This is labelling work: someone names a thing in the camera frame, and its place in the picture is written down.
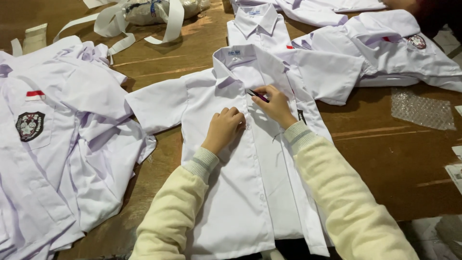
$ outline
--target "person's left hand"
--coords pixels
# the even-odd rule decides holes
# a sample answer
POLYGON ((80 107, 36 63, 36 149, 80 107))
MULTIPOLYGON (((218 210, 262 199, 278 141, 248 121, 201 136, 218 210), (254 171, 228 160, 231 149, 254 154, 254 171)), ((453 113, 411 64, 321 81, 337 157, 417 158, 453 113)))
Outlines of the person's left hand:
POLYGON ((221 113, 213 115, 207 137, 201 147, 217 155, 242 129, 245 129, 244 114, 235 107, 231 109, 225 107, 221 113))

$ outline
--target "clear plastic sheet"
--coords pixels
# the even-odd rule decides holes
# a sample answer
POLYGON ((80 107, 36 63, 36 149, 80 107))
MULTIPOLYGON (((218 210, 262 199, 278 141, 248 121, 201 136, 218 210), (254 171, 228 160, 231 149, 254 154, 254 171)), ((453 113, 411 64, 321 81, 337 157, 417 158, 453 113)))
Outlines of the clear plastic sheet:
POLYGON ((449 101, 419 97, 408 88, 391 89, 391 116, 439 130, 456 130, 449 101))
MULTIPOLYGON (((210 7, 210 0, 180 0, 184 18, 191 18, 210 7)), ((134 25, 166 24, 169 0, 129 0, 124 5, 125 20, 134 25)))

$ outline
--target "sweater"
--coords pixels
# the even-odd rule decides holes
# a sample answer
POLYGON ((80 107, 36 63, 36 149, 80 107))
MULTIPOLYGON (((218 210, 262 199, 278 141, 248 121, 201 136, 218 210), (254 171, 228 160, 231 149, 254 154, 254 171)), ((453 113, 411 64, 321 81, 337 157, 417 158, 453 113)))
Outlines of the sweater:
MULTIPOLYGON (((335 146, 299 121, 284 136, 326 228, 344 260, 418 260, 396 221, 377 204, 367 185, 335 146)), ((186 231, 192 229, 219 159, 200 148, 159 190, 137 228, 130 260, 184 260, 186 231)))

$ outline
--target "wooden table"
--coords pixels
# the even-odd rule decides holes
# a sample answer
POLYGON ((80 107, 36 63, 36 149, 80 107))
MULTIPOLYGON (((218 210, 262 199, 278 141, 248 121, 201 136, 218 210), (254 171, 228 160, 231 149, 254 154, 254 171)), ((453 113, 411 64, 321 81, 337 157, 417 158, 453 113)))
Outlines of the wooden table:
MULTIPOLYGON (((11 53, 10 40, 24 39, 24 30, 48 23, 47 41, 70 20, 97 13, 80 0, 4 0, 0 14, 0 49, 11 53)), ((228 0, 211 0, 209 10, 184 22, 182 35, 174 42, 152 45, 143 40, 161 38, 165 25, 129 28, 137 42, 114 55, 113 69, 129 77, 122 86, 128 92, 159 81, 212 67, 212 53, 227 46, 226 22, 232 20, 228 0)), ((316 29, 286 18, 291 38, 316 29)), ((122 39, 104 38, 93 32, 93 23, 71 27, 61 36, 77 35, 82 41, 112 46, 122 39)), ((423 97, 449 100, 462 105, 460 93, 425 84, 412 89, 423 97)), ((443 214, 461 214, 462 196, 444 166, 458 162, 451 150, 462 145, 462 117, 453 109, 457 131, 421 127, 391 116, 390 88, 354 89, 345 106, 318 102, 334 143, 359 172, 378 203, 384 204, 398 221, 443 214)), ((62 251, 59 259, 73 260, 100 255, 126 254, 135 242, 135 229, 148 210, 152 198, 169 174, 180 164, 180 127, 157 135, 152 157, 135 168, 122 211, 104 222, 87 237, 62 251)))

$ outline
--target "purple scissors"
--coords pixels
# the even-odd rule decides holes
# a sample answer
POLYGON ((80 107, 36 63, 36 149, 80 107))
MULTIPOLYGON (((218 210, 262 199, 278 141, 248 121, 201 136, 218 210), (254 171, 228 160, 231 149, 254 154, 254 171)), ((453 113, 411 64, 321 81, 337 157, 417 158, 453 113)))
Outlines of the purple scissors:
POLYGON ((255 91, 253 91, 253 90, 251 90, 251 89, 249 89, 249 90, 253 93, 253 94, 251 94, 251 93, 247 92, 247 94, 249 94, 250 96, 252 96, 252 97, 253 97, 253 96, 257 96, 257 97, 259 97, 261 100, 265 101, 266 103, 269 103, 269 100, 266 99, 265 97, 263 97, 263 95, 261 95, 261 94, 255 92, 255 91))

